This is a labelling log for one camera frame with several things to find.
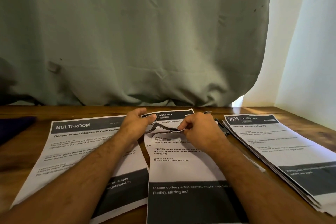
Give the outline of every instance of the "person's right arm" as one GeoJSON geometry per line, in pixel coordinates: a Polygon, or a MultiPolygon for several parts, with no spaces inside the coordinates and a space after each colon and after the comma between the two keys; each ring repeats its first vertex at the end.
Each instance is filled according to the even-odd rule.
{"type": "Polygon", "coordinates": [[[233,187],[250,223],[321,223],[232,145],[211,114],[189,115],[178,128],[186,128],[187,139],[214,160],[233,187]]]}

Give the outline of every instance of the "forearm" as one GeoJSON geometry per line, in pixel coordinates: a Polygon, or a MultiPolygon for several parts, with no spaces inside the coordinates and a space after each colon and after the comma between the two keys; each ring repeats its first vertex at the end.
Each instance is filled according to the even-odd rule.
{"type": "Polygon", "coordinates": [[[316,216],[260,172],[226,138],[210,153],[233,187],[250,223],[316,223],[316,216]]]}
{"type": "Polygon", "coordinates": [[[117,133],[2,216],[6,223],[88,223],[127,144],[117,133]]]}

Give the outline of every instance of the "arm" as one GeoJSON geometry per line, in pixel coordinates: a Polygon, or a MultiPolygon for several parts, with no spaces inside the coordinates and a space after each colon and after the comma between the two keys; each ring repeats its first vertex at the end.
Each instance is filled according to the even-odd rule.
{"type": "Polygon", "coordinates": [[[187,139],[216,162],[233,187],[250,223],[321,223],[246,159],[227,140],[211,114],[189,115],[178,128],[186,128],[187,139]]]}
{"type": "Polygon", "coordinates": [[[2,223],[89,223],[119,159],[156,115],[129,112],[120,130],[72,168],[1,216],[2,223]]]}

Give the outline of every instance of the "stack of paper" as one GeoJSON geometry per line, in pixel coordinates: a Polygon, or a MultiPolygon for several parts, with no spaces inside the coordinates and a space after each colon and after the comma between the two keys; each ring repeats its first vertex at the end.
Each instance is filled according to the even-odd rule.
{"type": "Polygon", "coordinates": [[[225,115],[230,132],[316,210],[336,216],[336,153],[273,115],[225,115]]]}
{"type": "Polygon", "coordinates": [[[184,117],[192,113],[192,109],[155,112],[157,120],[147,128],[147,223],[248,223],[242,205],[215,162],[177,130],[184,117]]]}
{"type": "MultiPolygon", "coordinates": [[[[16,205],[97,148],[120,128],[125,115],[53,121],[44,149],[15,198],[16,205]]],[[[147,203],[148,166],[136,142],[119,162],[92,216],[100,223],[147,203]]]]}

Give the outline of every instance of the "person's left arm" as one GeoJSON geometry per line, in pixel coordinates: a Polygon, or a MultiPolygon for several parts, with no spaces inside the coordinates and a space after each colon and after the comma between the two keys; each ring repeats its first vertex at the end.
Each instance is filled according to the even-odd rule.
{"type": "Polygon", "coordinates": [[[120,130],[52,182],[0,216],[0,223],[89,223],[115,167],[156,115],[127,114],[120,130]]]}

